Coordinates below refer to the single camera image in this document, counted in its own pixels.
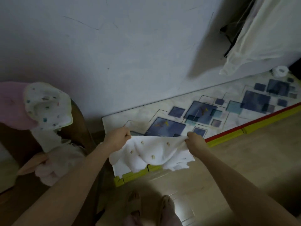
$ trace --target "white roll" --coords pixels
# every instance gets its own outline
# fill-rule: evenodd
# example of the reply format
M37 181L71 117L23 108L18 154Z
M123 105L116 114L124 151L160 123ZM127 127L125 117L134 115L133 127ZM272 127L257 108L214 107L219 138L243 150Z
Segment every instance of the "white roll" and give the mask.
M273 71L273 76L275 78L281 78L281 77L285 77L288 74L288 67L286 66L277 66L275 68L272 69Z

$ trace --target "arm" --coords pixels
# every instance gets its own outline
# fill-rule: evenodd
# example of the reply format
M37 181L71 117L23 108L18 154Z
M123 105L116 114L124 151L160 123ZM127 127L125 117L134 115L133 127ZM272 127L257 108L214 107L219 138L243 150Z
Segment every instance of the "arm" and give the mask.
M241 225L300 225L276 201L211 154L201 136L192 132L187 135L190 153L205 164Z
M108 133L102 144L47 190L13 226L71 225L106 159L130 138L125 127Z

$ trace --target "hand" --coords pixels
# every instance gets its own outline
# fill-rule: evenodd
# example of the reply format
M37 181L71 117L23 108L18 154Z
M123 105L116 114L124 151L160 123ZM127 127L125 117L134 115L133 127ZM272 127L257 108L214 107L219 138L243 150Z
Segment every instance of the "hand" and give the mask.
M106 134L102 145L105 145L108 148L109 153L112 153L119 151L130 138L130 129L122 127Z
M188 132L187 136L188 139L186 139L185 142L192 155L198 157L200 152L209 150L209 147L202 136L194 132Z

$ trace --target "red strip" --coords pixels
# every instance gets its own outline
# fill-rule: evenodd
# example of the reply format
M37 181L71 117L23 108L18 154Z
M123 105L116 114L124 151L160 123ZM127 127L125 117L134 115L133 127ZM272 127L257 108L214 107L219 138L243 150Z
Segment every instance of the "red strip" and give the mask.
M279 110L279 111L277 111L277 112L271 113L271 114L269 114L269 115L266 115L266 116L264 116L264 117L258 118L258 119L256 119L256 120L250 121L250 122L248 122L248 123L245 123L245 124L240 125L240 126L238 126L238 127L236 127L236 128L232 128L232 129L230 129L230 130L228 130L228 131L222 132L222 133L217 134L217 135L215 135L215 136L209 137L209 138L205 139L205 141L206 141L206 142L210 142L210 141L212 141L212 140L215 140L215 139L217 139L217 138L220 138L220 137L223 137L223 136L225 136L225 135L227 135L227 134L230 134L230 133L232 133L232 132L235 132L235 131L237 131L237 130L239 130L239 129L245 128L245 127L247 127L247 126L249 126L249 125L251 125L251 124L255 124L255 123L258 123L258 122L263 121L263 120L265 120L265 119L271 118L271 117L273 117L273 116L275 116L275 115L277 115L277 114L283 113L283 112L285 112L285 111L287 111L287 110L290 110L290 109L292 109L292 108L295 108L295 107L297 107L297 106L299 106L299 105L301 105L301 102L299 102L299 103L297 103L297 104L294 104L294 105L292 105L292 106L286 107L286 108L284 108L284 109L282 109L282 110Z

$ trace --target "yellow edge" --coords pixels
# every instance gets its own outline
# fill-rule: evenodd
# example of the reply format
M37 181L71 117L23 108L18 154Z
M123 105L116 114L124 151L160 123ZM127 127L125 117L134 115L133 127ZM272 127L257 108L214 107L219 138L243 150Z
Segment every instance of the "yellow edge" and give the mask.
M301 105L295 107L295 108L292 108L290 110L287 110L287 111L284 111L284 112L281 112L280 114L277 114L275 116L272 116L270 118L267 118L263 121L259 121L257 123L254 123L254 124L251 124L251 125L248 125L247 127L244 127L243 129L239 129L235 132L232 132L232 133L229 133L227 135L224 135L220 138L217 138L215 140L212 140L210 142L208 142L208 146L209 147L214 147L218 144L221 144L221 143L224 143L228 140L231 140L231 139L234 139L235 137L238 137L238 136L241 136L243 134L249 134L249 133L252 133L254 132L255 130L259 129L259 128L262 128L264 126L267 126L269 124L272 124L276 121L279 121L283 118L286 118L290 115L293 115L297 112L301 111ZM123 178L119 178L119 176L115 177L114 178L114 182L115 182L115 185L116 187L118 186L121 186L123 185L124 183L126 182L129 182L129 181L132 181L138 177L141 177L143 175L146 175L148 172L152 172L152 171L156 171L156 170L160 170L162 169L162 166L152 166L152 165L148 165L145 169L137 172L137 173L133 173L133 172L129 172L129 173L126 173L123 175Z

